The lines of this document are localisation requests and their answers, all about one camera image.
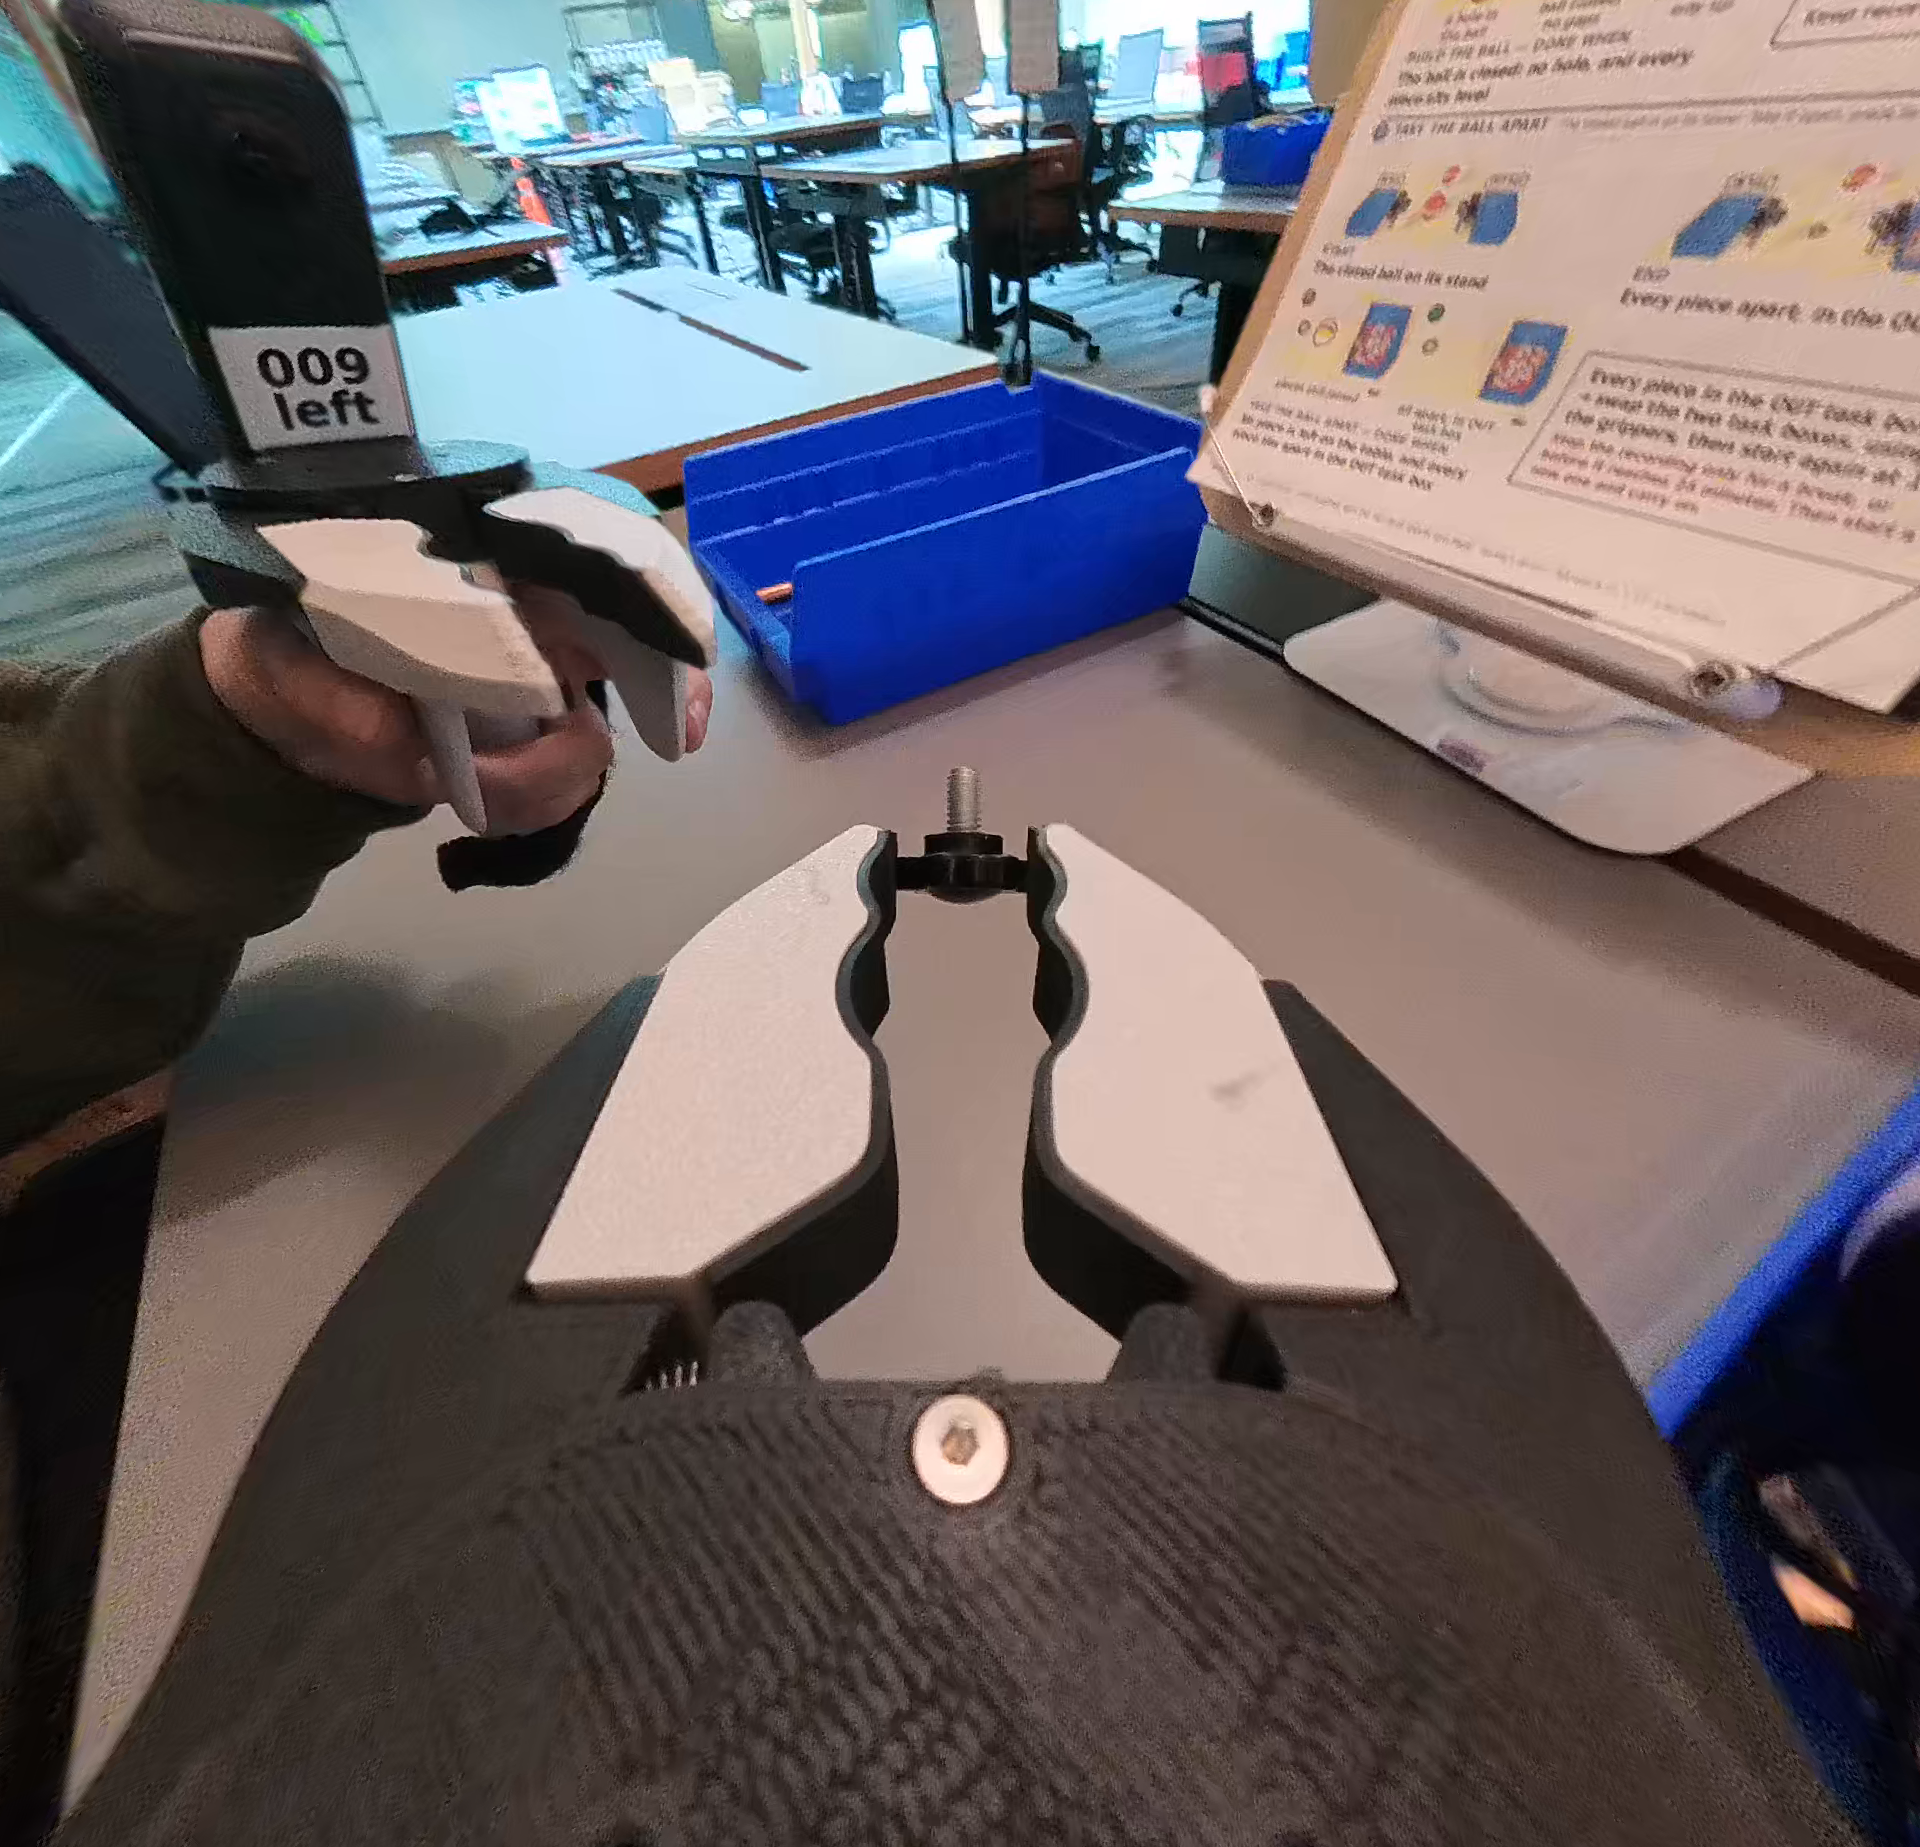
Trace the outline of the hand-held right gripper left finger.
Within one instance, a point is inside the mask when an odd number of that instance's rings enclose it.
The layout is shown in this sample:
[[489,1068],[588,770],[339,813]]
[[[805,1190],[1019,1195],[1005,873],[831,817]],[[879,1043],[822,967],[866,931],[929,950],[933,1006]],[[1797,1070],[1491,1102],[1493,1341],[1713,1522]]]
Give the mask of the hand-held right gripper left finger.
[[735,1305],[811,1334],[893,1257],[877,1033],[897,839],[852,826],[735,901],[660,973],[525,1268],[543,1304]]

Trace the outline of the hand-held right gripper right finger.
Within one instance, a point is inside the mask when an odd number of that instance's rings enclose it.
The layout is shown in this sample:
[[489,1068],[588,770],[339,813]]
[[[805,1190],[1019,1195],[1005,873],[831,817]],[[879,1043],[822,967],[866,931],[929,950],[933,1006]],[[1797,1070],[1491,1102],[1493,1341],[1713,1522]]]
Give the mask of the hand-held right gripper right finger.
[[1111,1337],[1147,1308],[1380,1308],[1400,1280],[1260,971],[1069,826],[1028,832],[1044,1052],[1022,1242]]

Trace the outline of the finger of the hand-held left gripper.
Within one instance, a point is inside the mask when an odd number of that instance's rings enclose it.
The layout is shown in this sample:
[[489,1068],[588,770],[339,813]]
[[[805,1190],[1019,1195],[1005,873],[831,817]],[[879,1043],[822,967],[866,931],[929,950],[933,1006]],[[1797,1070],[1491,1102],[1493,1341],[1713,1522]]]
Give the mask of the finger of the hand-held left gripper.
[[642,746],[672,764],[699,750],[715,630],[685,547],[654,514],[585,487],[432,487],[432,552],[464,592],[452,698],[432,704],[432,764],[472,766],[477,723],[502,746],[541,725],[559,678],[516,594],[545,594],[558,633],[588,653]]
[[563,713],[556,678],[514,601],[427,552],[422,528],[319,519],[267,528],[301,578],[301,613],[327,661],[431,707],[489,718]]

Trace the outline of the black knob thumb screw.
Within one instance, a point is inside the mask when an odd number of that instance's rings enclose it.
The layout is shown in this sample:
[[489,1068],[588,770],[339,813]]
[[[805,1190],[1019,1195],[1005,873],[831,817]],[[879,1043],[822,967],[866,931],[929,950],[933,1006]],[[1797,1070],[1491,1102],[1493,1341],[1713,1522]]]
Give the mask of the black knob thumb screw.
[[896,888],[900,896],[948,905],[1024,896],[1027,860],[985,830],[982,779],[974,766],[948,772],[946,828],[929,834],[917,856],[897,856]]

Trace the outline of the blue plastic bin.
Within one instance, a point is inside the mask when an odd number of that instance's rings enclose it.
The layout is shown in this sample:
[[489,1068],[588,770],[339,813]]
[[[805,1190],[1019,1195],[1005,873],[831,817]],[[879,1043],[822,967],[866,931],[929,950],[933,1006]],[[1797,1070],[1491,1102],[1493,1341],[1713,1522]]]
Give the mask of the blue plastic bin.
[[1917,1097],[1647,1386],[1719,1580],[1840,1814],[1917,1842]]
[[1181,604],[1201,443],[1076,380],[977,384],[689,458],[689,547],[773,686],[852,725]]
[[1223,186],[1296,192],[1310,181],[1332,126],[1332,110],[1310,105],[1236,121],[1219,131]]

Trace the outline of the person's left forearm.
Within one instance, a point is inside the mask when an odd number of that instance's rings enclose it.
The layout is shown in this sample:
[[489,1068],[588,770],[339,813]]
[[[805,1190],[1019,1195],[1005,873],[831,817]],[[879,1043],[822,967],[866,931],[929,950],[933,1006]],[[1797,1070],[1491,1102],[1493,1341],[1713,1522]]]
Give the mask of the person's left forearm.
[[315,780],[249,732],[192,612],[91,667],[5,664],[2,1147],[170,1070],[249,943],[419,803]]

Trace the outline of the person's left hand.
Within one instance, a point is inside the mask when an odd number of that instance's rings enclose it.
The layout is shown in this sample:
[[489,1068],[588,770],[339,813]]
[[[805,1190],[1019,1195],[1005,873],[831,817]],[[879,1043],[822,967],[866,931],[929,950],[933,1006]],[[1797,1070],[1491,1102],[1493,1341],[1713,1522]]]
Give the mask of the person's left hand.
[[[512,586],[516,608],[567,696],[563,718],[514,748],[482,750],[473,776],[494,836],[534,834],[591,803],[615,766],[612,732],[588,696],[606,669],[563,597]],[[451,795],[407,698],[339,669],[280,613],[213,612],[199,656],[214,698],[310,780],[404,808]]]

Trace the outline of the black office chair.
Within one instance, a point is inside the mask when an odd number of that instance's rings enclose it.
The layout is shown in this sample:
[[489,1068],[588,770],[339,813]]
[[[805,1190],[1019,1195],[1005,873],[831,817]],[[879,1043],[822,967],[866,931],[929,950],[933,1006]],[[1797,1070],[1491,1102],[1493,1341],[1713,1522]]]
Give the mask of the black office chair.
[[34,165],[2,178],[2,307],[175,468],[197,473],[227,450],[146,267]]

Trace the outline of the white office desk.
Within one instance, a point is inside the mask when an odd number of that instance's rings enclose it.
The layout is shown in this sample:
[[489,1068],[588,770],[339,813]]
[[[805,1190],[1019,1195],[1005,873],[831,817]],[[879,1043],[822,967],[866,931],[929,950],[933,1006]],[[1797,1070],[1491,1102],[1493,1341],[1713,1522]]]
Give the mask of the white office desk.
[[396,321],[420,438],[486,439],[678,492],[689,458],[999,377],[896,324],[646,270]]

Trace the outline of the row of office desks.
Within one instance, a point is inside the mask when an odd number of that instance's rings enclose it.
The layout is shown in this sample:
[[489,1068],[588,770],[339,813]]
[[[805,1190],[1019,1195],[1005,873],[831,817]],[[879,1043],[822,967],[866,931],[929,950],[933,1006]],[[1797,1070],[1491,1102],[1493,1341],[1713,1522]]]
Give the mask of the row of office desks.
[[1126,186],[1113,160],[1135,121],[1072,122],[1040,138],[875,143],[877,121],[779,122],[691,148],[603,142],[491,155],[494,201],[461,211],[440,190],[376,201],[400,231],[385,249],[399,299],[455,305],[465,288],[530,288],[565,256],[591,277],[701,270],[871,321],[897,305],[879,281],[897,231],[931,222],[956,288],[956,338],[999,354],[1019,321],[1102,360],[1091,324],[1059,294],[1069,270],[1147,270],[1192,292],[1249,301],[1298,192],[1201,182]]

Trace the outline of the white round pad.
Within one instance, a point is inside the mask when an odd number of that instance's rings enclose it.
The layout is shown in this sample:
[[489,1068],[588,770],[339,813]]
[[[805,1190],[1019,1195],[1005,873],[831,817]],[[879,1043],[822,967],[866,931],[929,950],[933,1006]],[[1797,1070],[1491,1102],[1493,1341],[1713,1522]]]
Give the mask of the white round pad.
[[1517,733],[1577,737],[1631,718],[1631,698],[1480,634],[1442,628],[1437,678],[1456,707]]

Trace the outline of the white tablet stand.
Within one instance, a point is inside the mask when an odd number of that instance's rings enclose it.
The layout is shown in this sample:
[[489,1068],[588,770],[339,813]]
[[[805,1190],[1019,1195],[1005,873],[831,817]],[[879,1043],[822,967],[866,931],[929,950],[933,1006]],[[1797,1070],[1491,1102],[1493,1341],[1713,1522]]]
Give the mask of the white tablet stand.
[[1593,736],[1491,727],[1445,692],[1442,628],[1465,633],[1379,601],[1292,634],[1283,664],[1484,791],[1606,853],[1677,853],[1816,779],[1807,766],[1623,692],[1632,716]]

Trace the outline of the person's torso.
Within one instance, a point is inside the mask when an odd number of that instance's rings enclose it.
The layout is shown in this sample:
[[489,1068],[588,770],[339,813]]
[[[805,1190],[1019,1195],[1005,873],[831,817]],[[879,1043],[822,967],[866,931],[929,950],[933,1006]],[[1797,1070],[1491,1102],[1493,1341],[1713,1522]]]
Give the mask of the person's torso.
[[5,1155],[2,1842],[61,1820],[174,1079]]

